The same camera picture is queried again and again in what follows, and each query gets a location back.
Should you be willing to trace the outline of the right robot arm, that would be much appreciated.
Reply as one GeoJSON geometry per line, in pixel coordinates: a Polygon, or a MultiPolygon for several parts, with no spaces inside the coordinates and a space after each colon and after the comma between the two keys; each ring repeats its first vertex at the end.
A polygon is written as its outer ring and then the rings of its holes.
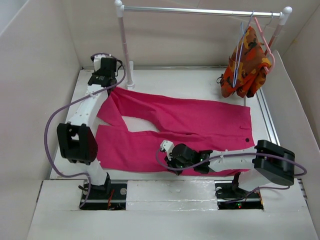
{"type": "Polygon", "coordinates": [[[295,154],[267,140],[231,151],[196,151],[183,143],[175,145],[164,140],[160,151],[166,154],[166,168],[176,175],[189,169],[203,175],[237,171],[231,184],[231,191],[237,197],[269,183],[284,187],[294,184],[295,154]]]}

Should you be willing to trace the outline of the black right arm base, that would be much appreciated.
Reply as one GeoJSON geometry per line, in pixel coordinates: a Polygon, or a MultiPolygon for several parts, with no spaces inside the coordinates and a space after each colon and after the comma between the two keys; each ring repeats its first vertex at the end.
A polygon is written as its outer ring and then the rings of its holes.
{"type": "Polygon", "coordinates": [[[258,190],[246,191],[233,180],[217,180],[215,197],[218,210],[263,210],[262,197],[258,190]]]}

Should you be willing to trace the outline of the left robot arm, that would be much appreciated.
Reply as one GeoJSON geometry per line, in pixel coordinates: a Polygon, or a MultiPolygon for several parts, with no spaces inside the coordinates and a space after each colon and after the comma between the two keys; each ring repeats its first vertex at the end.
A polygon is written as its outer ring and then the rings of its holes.
{"type": "Polygon", "coordinates": [[[92,126],[102,104],[113,90],[105,88],[117,83],[117,59],[101,53],[93,55],[91,60],[94,72],[87,83],[86,99],[80,102],[67,123],[57,126],[56,131],[61,156],[87,173],[95,194],[104,199],[111,194],[112,189],[107,183],[108,174],[97,159],[98,144],[92,126]]]}

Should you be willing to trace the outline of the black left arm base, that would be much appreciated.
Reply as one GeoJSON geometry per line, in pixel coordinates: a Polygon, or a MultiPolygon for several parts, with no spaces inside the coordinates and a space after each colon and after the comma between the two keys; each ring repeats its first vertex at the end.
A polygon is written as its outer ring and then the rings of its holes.
{"type": "Polygon", "coordinates": [[[127,180],[111,180],[108,176],[104,185],[92,185],[84,182],[78,188],[82,191],[79,209],[84,211],[122,211],[126,210],[127,180]]]}

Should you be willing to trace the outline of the pink trousers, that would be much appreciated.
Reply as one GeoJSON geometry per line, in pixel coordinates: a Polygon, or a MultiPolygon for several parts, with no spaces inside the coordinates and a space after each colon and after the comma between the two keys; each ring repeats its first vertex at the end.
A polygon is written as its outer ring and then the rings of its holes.
{"type": "Polygon", "coordinates": [[[180,99],[115,88],[97,116],[97,159],[105,169],[163,172],[160,144],[196,151],[234,151],[254,146],[250,108],[212,100],[180,99]]]}

